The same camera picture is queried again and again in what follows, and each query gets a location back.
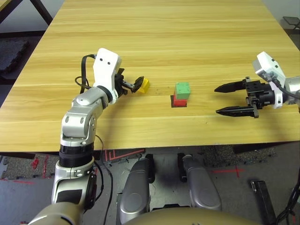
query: stacked cubes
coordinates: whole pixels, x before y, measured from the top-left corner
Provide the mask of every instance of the stacked cubes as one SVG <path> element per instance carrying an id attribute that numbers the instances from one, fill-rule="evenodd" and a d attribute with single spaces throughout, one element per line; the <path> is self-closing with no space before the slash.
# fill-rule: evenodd
<path id="1" fill-rule="evenodd" d="M 191 89 L 188 82 L 178 82 L 175 86 L 175 94 L 173 97 L 174 106 L 187 106 L 187 100 L 191 94 Z"/>

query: green cube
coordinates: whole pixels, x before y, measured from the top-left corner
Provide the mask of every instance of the green cube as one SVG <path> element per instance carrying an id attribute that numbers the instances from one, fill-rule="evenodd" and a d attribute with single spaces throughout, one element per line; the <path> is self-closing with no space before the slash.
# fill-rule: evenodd
<path id="1" fill-rule="evenodd" d="M 176 99 L 188 99 L 191 89 L 188 82 L 178 82 L 175 86 Z"/>

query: red tape marking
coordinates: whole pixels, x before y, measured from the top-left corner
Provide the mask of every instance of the red tape marking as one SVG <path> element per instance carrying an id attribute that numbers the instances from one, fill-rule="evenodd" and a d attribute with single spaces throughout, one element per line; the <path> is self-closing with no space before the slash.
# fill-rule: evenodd
<path id="1" fill-rule="evenodd" d="M 14 183 L 21 183 L 21 184 L 34 184 L 31 181 L 22 181 L 22 180 L 13 180 Z"/>
<path id="2" fill-rule="evenodd" d="M 46 168 L 47 168 L 47 161 L 48 161 L 49 155 L 46 156 L 45 162 L 44 162 L 44 170 L 43 170 L 43 178 L 46 178 Z"/>
<path id="3" fill-rule="evenodd" d="M 133 152 L 130 152 L 130 153 L 127 153 L 127 154 L 124 154 L 124 155 L 120 155 L 120 156 L 115 156 L 115 152 L 113 152 L 114 157 L 112 157 L 111 152 L 109 152 L 109 160 L 112 161 L 114 159 L 118 159 L 118 158 L 122 158 L 122 157 L 126 157 L 126 156 L 131 156 L 133 154 L 140 153 L 140 152 L 143 152 L 143 151 L 144 151 L 144 149 L 141 149 L 141 150 L 133 151 Z"/>
<path id="4" fill-rule="evenodd" d="M 240 178 L 240 174 L 239 174 L 239 170 L 238 170 L 238 166 L 237 165 L 235 166 L 235 171 L 236 171 L 236 176 L 238 178 Z"/>
<path id="5" fill-rule="evenodd" d="M 294 215 L 292 216 L 292 223 L 296 224 L 296 217 Z"/>
<path id="6" fill-rule="evenodd" d="M 236 173 L 236 172 L 244 172 L 245 170 L 243 169 L 238 169 L 238 170 L 212 170 L 212 173 Z"/>

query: black cable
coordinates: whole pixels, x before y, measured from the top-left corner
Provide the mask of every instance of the black cable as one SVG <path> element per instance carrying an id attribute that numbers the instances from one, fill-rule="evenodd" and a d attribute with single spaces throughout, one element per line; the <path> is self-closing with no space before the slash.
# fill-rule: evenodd
<path id="1" fill-rule="evenodd" d="M 75 83 L 78 84 L 79 86 L 81 86 L 80 89 L 80 94 L 84 93 L 84 89 L 90 89 L 90 85 L 89 82 L 86 78 L 86 71 L 85 71 L 85 64 L 86 64 L 86 59 L 90 57 L 95 59 L 96 55 L 94 54 L 90 54 L 90 55 L 85 55 L 83 56 L 82 60 L 81 60 L 81 76 L 78 76 L 75 78 Z"/>
<path id="2" fill-rule="evenodd" d="M 77 85 L 79 85 L 80 87 L 84 87 L 85 89 L 90 89 L 91 87 L 88 85 L 88 79 L 86 79 L 86 82 L 87 82 L 87 85 L 85 85 L 85 84 L 83 84 L 83 83 L 79 83 L 77 80 L 79 79 L 79 78 L 81 78 L 81 76 L 78 76 L 78 77 L 76 77 L 75 78 L 75 83 L 77 84 Z"/>
<path id="3" fill-rule="evenodd" d="M 298 172 L 298 181 L 296 186 L 294 187 L 291 196 L 289 198 L 289 201 L 287 203 L 287 206 L 285 210 L 283 210 L 276 218 L 276 225 L 278 225 L 282 220 L 286 220 L 286 224 L 289 225 L 289 215 L 292 214 L 295 216 L 295 212 L 293 211 L 293 208 L 295 207 L 297 200 L 300 196 L 300 168 Z"/>
<path id="4" fill-rule="evenodd" d="M 103 192 L 103 189 L 104 189 L 104 182 L 103 182 L 103 173 L 102 173 L 102 170 L 101 170 L 99 164 L 96 161 L 94 161 L 94 164 L 99 169 L 100 176 L 101 176 L 101 191 L 100 191 L 100 193 L 98 194 L 98 196 L 95 199 L 95 202 L 96 202 L 100 198 L 100 196 L 102 195 L 102 192 Z"/>
<path id="5" fill-rule="evenodd" d="M 299 99 L 299 100 L 300 100 L 300 96 L 295 95 L 295 94 L 293 94 L 293 93 L 290 93 L 289 91 L 287 91 L 286 89 L 284 89 L 284 88 L 281 86 L 279 80 L 277 80 L 277 79 L 275 78 L 275 79 L 273 79 L 272 81 L 273 81 L 273 83 L 276 85 L 276 87 L 278 87 L 279 90 L 281 90 L 283 93 L 285 93 L 285 94 L 287 94 L 288 96 L 291 96 L 291 97 L 293 97 L 293 98 L 295 98 L 295 99 Z"/>
<path id="6" fill-rule="evenodd" d="M 112 203 L 112 199 L 113 199 L 113 175 L 112 175 L 112 172 L 106 167 L 106 165 L 104 164 L 104 162 L 103 162 L 103 157 L 102 157 L 102 154 L 103 154 L 103 146 L 104 146 L 104 144 L 103 144 L 103 141 L 102 141 L 102 139 L 98 136 L 98 135 L 96 135 L 96 137 L 100 140 L 100 142 L 102 143 L 102 150 L 101 150 L 101 163 L 102 163 L 102 165 L 105 167 L 105 169 L 106 169 L 106 171 L 108 172 L 108 174 L 109 174 L 109 176 L 110 176 L 110 178 L 111 178 L 111 192 L 110 192 L 110 194 L 109 194 L 109 200 L 108 200 L 108 204 L 107 204 L 107 208 L 106 208 L 106 212 L 105 212 L 105 216 L 104 216 L 104 220 L 103 220 L 103 225 L 105 225 L 106 224 L 106 217 L 107 217 L 107 213 L 108 213 L 108 210 L 109 210 L 109 207 L 110 207 L 110 205 L 111 205 L 111 203 Z"/>

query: gray floor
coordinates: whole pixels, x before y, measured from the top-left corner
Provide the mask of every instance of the gray floor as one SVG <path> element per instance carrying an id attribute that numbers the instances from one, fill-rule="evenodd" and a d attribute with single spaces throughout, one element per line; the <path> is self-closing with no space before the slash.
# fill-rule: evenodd
<path id="1" fill-rule="evenodd" d="M 235 172 L 212 171 L 232 170 L 235 166 L 207 167 L 211 178 L 221 196 L 223 211 L 229 212 L 258 223 L 261 223 L 260 213 L 256 205 L 255 196 L 249 186 L 250 179 L 266 181 L 269 194 L 278 214 L 285 208 L 288 197 L 297 179 L 300 165 L 299 142 L 280 145 L 274 148 L 275 157 L 270 157 L 265 163 L 252 165 L 239 165 L 239 178 Z M 156 180 L 150 184 L 151 203 L 150 208 L 162 207 L 165 204 L 178 203 L 190 205 L 188 187 L 181 183 L 178 178 L 177 155 L 178 152 L 193 153 L 197 158 L 197 149 L 190 147 L 148 149 L 146 153 L 153 153 L 156 164 Z M 108 212 L 107 223 L 116 223 L 116 198 L 121 192 L 128 173 L 137 161 L 136 158 L 121 160 L 111 163 L 109 166 L 114 178 L 113 198 Z M 109 176 L 104 170 L 104 192 L 96 202 L 93 209 L 83 216 L 83 224 L 102 224 L 104 212 L 109 197 Z M 0 180 L 0 224 L 14 225 L 20 221 L 30 221 L 43 207 L 50 203 L 53 179 L 24 180 L 31 183 L 16 183 L 13 180 Z M 300 204 L 296 205 L 297 224 L 299 224 Z"/>

